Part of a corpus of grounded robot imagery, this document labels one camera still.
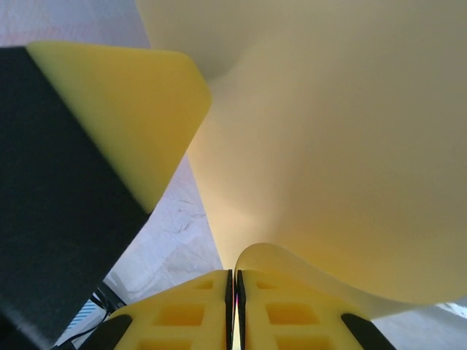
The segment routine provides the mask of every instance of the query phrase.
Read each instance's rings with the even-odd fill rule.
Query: marble floor
[[[2,0],[0,46],[37,39],[148,47],[134,0]],[[107,282],[124,301],[221,268],[188,159]],[[467,299],[376,320],[399,350],[461,350],[467,344]]]

